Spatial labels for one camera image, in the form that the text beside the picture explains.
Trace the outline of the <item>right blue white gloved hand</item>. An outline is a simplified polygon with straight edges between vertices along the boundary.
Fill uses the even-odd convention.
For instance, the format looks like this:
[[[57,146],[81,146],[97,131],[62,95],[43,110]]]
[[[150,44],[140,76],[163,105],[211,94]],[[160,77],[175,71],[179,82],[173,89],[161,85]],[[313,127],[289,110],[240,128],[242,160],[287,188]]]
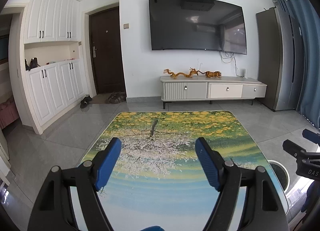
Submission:
[[[306,192],[306,201],[304,202],[301,212],[309,212],[315,206],[319,199],[319,182],[313,181]]]

